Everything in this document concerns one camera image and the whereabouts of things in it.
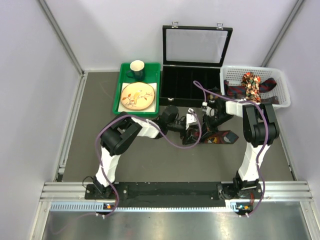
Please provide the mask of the dark red patterned tie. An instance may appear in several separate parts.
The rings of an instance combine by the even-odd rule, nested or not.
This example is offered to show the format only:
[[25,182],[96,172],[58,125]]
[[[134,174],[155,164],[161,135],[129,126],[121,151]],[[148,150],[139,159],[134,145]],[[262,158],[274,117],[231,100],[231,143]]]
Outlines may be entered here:
[[199,132],[199,137],[199,144],[232,145],[239,139],[239,136],[231,130],[219,130],[218,133],[209,135],[202,135]]

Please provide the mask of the brown tie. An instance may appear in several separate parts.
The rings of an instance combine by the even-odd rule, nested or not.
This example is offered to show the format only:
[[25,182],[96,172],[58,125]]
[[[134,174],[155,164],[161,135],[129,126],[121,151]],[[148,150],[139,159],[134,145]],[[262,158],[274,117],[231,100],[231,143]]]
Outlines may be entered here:
[[213,88],[210,88],[208,89],[208,91],[214,93],[214,94],[211,94],[211,93],[206,93],[206,99],[207,101],[215,101],[216,99],[218,99],[217,95],[221,95],[221,90],[218,88],[218,87],[213,87]]

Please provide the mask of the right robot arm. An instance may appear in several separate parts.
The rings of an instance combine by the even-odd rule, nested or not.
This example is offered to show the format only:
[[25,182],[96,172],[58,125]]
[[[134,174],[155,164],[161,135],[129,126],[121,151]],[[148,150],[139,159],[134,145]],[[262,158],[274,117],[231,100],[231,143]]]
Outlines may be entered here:
[[234,116],[242,118],[243,136],[246,149],[242,164],[232,179],[232,183],[219,183],[218,194],[221,199],[254,197],[262,188],[259,181],[260,167],[270,145],[280,135],[280,128],[274,108],[270,103],[241,104],[233,101],[215,100],[202,103],[201,143],[231,145],[238,136],[231,130],[218,127]]

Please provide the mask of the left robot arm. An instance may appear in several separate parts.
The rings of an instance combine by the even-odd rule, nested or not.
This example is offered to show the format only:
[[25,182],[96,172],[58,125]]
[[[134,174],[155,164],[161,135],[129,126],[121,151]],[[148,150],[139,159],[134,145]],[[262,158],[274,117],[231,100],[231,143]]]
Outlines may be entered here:
[[175,145],[175,147],[189,149],[200,143],[202,126],[195,111],[188,109],[182,120],[177,119],[178,113],[178,108],[173,105],[168,106],[154,119],[142,118],[123,111],[100,131],[95,140],[95,147],[100,146],[100,149],[95,149],[99,158],[99,168],[92,181],[98,195],[106,199],[113,194],[115,189],[113,182],[120,156],[136,137],[167,139],[167,133],[172,131],[180,133],[185,138],[188,130],[197,126],[198,135],[195,137],[195,143],[191,143],[190,146]]

